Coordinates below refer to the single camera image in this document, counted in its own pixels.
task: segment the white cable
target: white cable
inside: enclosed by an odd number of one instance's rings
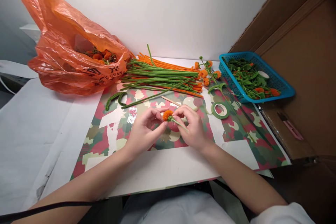
[[[1,79],[1,75],[0,75],[0,82],[2,83],[2,85],[9,91],[11,92],[13,95],[16,95],[16,93],[14,93],[12,90],[10,90],[3,82],[3,80]]]

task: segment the white cloth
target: white cloth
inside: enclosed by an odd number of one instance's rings
[[[120,224],[220,223],[234,221],[207,193],[174,188],[131,196]],[[273,206],[252,219],[251,224],[314,223],[297,203]]]

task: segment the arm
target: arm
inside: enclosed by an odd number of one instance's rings
[[[219,172],[231,190],[254,213],[260,214],[275,205],[287,205],[286,201],[261,176],[222,150],[206,138],[200,116],[190,107],[183,105],[175,110],[173,117],[183,123],[186,116],[189,132],[178,125],[184,141],[198,150]]]
[[[43,198],[31,209],[62,201],[98,200],[113,186],[120,173],[141,152],[147,151],[165,131],[167,122],[163,122],[160,113],[166,110],[167,108],[146,110],[135,120],[129,139],[121,150]],[[160,126],[152,131],[150,128],[156,123],[160,123]],[[78,223],[89,209],[89,206],[56,208],[13,223]]]

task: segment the person's left hand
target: person's left hand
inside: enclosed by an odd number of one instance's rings
[[[137,117],[126,145],[123,147],[124,151],[133,158],[147,151],[166,130],[168,123],[163,121],[160,113],[168,109],[150,107],[140,117]],[[160,124],[160,126],[152,131],[151,127],[154,124]]]

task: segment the green tape roll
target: green tape roll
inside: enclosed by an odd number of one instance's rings
[[[217,113],[216,112],[216,107],[220,107],[220,108],[222,108],[222,111],[220,112],[220,113]],[[212,106],[211,106],[211,112],[212,112],[212,114],[216,117],[216,118],[218,118],[218,119],[225,119],[226,117],[228,117],[229,116],[229,112],[228,112],[228,110],[227,110],[227,108],[224,106],[224,104],[223,103],[214,103]]]

